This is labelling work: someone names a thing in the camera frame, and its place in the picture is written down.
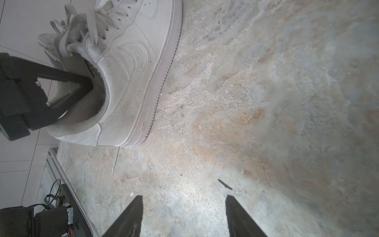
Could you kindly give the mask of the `white sneaker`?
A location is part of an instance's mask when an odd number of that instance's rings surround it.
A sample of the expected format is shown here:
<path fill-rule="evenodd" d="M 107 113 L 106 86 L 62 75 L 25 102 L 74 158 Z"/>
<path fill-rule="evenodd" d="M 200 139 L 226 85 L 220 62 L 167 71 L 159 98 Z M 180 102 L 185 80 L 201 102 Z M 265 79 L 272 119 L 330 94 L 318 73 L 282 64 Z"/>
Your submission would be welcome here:
<path fill-rule="evenodd" d="M 93 90 L 47 129 L 61 141 L 132 147 L 153 124 L 182 27 L 181 1 L 103 1 L 65 6 L 38 43 L 54 68 L 89 77 Z"/>

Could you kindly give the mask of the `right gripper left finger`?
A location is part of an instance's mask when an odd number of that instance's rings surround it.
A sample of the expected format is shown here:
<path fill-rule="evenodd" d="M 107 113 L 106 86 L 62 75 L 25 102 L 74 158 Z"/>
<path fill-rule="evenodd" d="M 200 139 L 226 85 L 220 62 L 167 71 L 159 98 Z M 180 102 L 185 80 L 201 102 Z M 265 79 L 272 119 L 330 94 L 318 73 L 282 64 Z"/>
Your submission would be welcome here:
<path fill-rule="evenodd" d="M 139 237 L 143 220 L 143 196 L 137 195 L 103 237 Z"/>

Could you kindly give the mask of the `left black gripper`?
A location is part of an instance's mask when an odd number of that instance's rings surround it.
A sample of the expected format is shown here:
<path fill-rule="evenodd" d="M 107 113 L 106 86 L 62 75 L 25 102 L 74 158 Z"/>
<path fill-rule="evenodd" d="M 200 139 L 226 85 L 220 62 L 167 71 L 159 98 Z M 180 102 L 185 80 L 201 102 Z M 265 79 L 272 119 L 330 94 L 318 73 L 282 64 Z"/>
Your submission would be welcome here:
<path fill-rule="evenodd" d="M 47 101 L 38 78 L 76 84 L 57 84 L 56 92 Z M 49 118 L 91 118 L 91 79 L 1 53 L 1 134 L 15 141 L 48 126 L 44 120 L 46 108 Z"/>

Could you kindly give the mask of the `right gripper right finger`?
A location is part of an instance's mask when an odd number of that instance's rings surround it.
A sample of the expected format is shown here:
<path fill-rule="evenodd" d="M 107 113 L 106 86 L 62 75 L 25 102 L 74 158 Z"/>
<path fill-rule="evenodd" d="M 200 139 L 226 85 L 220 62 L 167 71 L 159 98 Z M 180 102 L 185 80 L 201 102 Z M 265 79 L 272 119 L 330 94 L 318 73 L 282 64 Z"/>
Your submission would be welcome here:
<path fill-rule="evenodd" d="M 267 237 L 234 196 L 228 195 L 225 204 L 230 237 Z"/>

